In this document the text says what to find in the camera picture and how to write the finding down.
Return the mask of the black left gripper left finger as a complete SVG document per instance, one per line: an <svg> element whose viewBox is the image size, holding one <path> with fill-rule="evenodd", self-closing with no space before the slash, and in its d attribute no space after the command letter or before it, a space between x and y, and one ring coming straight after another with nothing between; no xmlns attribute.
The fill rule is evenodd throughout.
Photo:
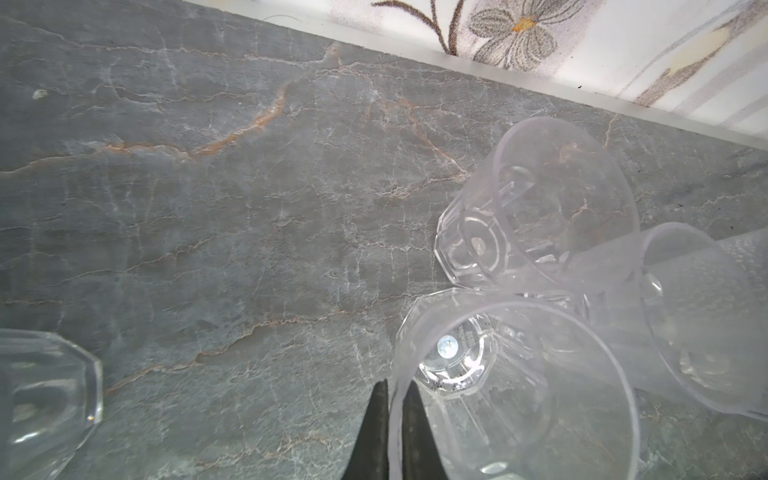
<svg viewBox="0 0 768 480"><path fill-rule="evenodd" d="M388 382L377 382L361 423L342 480L387 480L389 478Z"/></svg>

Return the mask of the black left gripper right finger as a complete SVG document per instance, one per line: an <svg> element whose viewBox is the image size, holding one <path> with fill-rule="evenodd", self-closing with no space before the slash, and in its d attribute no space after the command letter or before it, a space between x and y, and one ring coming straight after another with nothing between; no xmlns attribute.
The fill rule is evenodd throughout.
<svg viewBox="0 0 768 480"><path fill-rule="evenodd" d="M405 480L447 480L418 385L412 381L403 401L402 475Z"/></svg>

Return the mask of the clear faceted cup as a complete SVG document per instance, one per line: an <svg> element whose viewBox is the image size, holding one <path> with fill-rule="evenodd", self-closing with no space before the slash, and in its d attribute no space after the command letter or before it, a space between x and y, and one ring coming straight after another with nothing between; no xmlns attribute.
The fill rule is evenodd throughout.
<svg viewBox="0 0 768 480"><path fill-rule="evenodd" d="M627 281L581 310L631 386L674 401L767 418L767 315L746 272L683 223L642 233Z"/></svg>
<svg viewBox="0 0 768 480"><path fill-rule="evenodd" d="M396 336L388 456L402 479L403 401L419 388L448 479L632 479L636 401L607 344L558 305L450 288Z"/></svg>
<svg viewBox="0 0 768 480"><path fill-rule="evenodd" d="M103 418L103 366L55 333L1 331L1 477L55 479Z"/></svg>
<svg viewBox="0 0 768 480"><path fill-rule="evenodd" d="M515 124L438 221L435 256L456 286L600 293L639 264L628 181L584 129L548 117Z"/></svg>

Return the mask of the clear faceted cup back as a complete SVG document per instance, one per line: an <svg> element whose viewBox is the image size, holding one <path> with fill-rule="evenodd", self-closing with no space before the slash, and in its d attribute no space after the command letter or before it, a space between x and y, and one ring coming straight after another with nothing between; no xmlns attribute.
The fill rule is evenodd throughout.
<svg viewBox="0 0 768 480"><path fill-rule="evenodd" d="M584 129L548 117L515 124L438 221L435 256L456 286L600 293L639 264L628 181Z"/></svg>

